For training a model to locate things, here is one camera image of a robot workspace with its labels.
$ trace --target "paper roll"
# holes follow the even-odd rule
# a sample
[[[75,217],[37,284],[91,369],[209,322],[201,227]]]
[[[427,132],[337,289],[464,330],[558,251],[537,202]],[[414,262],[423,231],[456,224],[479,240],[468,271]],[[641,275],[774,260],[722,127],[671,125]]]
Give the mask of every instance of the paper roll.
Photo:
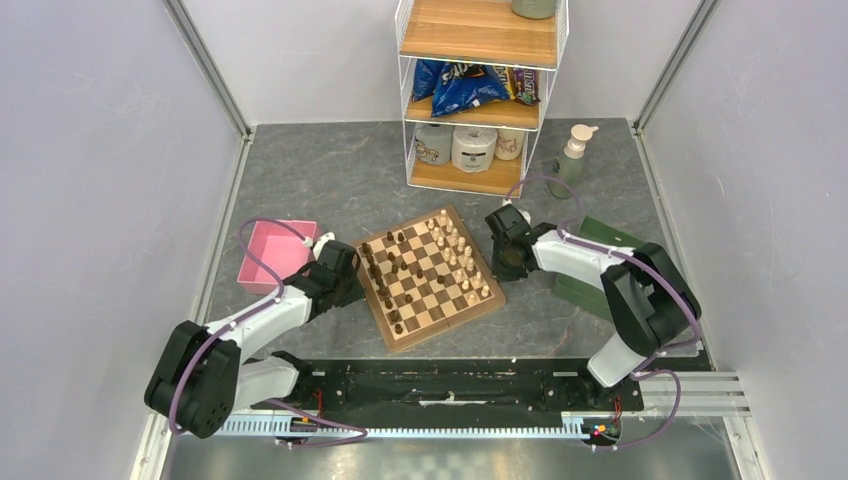
[[[483,172],[492,165],[498,132],[494,128],[456,127],[451,162],[463,172]]]
[[[495,147],[495,156],[501,160],[512,160],[521,155],[524,147],[526,132],[522,130],[510,130],[508,128],[498,129],[498,144]]]
[[[450,160],[453,126],[422,124],[415,129],[415,156],[422,162],[444,165]]]

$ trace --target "wooden chess board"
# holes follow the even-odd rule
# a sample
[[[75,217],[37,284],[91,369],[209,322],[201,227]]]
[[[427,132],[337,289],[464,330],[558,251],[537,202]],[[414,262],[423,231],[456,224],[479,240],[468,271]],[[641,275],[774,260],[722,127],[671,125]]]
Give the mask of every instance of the wooden chess board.
[[[451,224],[453,234],[448,232]],[[437,243],[439,237],[444,238],[441,247]],[[469,252],[460,245],[461,239],[464,247],[470,247]],[[450,205],[355,245],[362,258],[358,275],[366,302],[392,352],[407,349],[506,303],[480,250]],[[453,265],[451,256],[456,257]]]

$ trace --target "pink bin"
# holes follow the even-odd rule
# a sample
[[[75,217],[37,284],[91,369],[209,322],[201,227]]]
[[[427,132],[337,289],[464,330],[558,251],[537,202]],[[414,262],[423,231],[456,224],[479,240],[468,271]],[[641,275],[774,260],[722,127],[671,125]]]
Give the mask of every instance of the pink bin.
[[[280,220],[294,227],[313,242],[321,236],[318,224],[302,220]],[[257,222],[247,244],[250,253],[259,257],[271,267],[280,278],[286,278],[297,272],[300,267],[313,260],[312,249],[304,247],[297,236],[287,229],[269,222]],[[238,283],[248,293],[267,295],[274,291],[277,283],[268,272],[259,268],[253,260],[247,258],[241,262]]]

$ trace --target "blue chip bag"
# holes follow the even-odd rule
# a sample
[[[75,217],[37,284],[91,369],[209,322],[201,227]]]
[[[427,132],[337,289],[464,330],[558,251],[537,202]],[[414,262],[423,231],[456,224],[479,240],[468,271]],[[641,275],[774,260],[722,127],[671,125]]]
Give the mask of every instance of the blue chip bag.
[[[413,102],[433,94],[444,64],[445,62],[439,60],[417,60],[415,62],[415,77],[412,80]]]
[[[492,100],[509,99],[509,92],[492,67],[475,63],[445,63],[433,93],[432,115],[451,115]]]

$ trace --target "gray countertop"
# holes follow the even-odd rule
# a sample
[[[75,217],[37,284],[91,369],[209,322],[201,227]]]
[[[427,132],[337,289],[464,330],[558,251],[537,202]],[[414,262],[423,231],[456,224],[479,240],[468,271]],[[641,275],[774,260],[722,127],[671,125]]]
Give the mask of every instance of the gray countertop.
[[[548,173],[575,123],[598,125],[575,187],[589,215],[639,238],[663,244],[662,231],[636,144],[624,119],[547,120],[529,174]],[[260,126],[250,150],[212,291],[209,320],[256,301],[236,277],[243,254],[238,227],[262,215],[315,220],[354,242],[447,203],[453,204],[486,258],[492,244],[483,218],[500,198],[406,185],[400,122]],[[533,223],[574,214],[574,202],[528,184],[516,203]],[[613,333],[612,325],[551,294],[554,275],[538,272],[501,285],[500,310],[391,356],[585,357]],[[271,342],[263,356],[286,350],[303,358],[389,356],[365,302],[333,309]]]

